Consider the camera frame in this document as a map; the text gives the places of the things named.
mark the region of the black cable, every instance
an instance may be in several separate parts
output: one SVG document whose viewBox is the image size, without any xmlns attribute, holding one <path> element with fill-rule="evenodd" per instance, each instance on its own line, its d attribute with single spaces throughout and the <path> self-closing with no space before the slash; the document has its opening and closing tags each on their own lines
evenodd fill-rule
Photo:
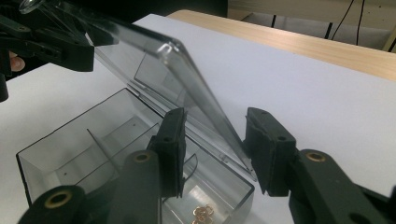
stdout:
<svg viewBox="0 0 396 224">
<path fill-rule="evenodd" d="M 363 16 L 364 2 L 365 0 L 363 0 L 363 3 L 361 3 L 361 16 L 359 17 L 358 32 L 356 33 L 356 46 L 359 45 L 359 30 L 361 29 L 361 17 Z"/>
<path fill-rule="evenodd" d="M 340 24 L 338 24 L 337 29 L 335 29 L 335 32 L 334 32 L 334 34 L 332 35 L 332 40 L 334 39 L 335 34 L 337 34 L 338 28 L 340 28 L 341 24 L 343 23 L 344 19 L 346 18 L 347 13 L 349 12 L 350 7 L 352 7 L 352 4 L 353 4 L 354 1 L 355 1 L 355 0 L 352 0 L 352 1 L 350 2 L 349 7 L 348 7 L 347 10 L 346 10 L 346 14 L 344 15 L 343 19 L 340 21 Z"/>
<path fill-rule="evenodd" d="M 396 45 L 396 38 L 393 40 L 392 44 L 390 45 L 390 48 L 388 49 L 388 52 L 392 52 L 394 47 Z"/>
<path fill-rule="evenodd" d="M 274 15 L 273 21 L 271 22 L 271 28 L 274 28 L 274 26 L 275 26 L 275 21 L 276 21 L 276 15 Z"/>
<path fill-rule="evenodd" d="M 329 39 L 330 31 L 332 30 L 332 22 L 329 23 L 327 27 L 326 35 L 324 36 L 325 39 Z"/>
</svg>

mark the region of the transparent plastic lid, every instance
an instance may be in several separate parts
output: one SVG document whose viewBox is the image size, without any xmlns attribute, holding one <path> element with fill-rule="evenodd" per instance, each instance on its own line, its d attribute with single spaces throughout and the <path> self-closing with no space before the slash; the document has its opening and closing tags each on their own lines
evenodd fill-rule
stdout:
<svg viewBox="0 0 396 224">
<path fill-rule="evenodd" d="M 77 41 L 88 39 L 96 58 L 158 113 L 184 107 L 186 134 L 255 178 L 241 139 L 180 41 L 66 1 L 39 9 Z"/>
</svg>

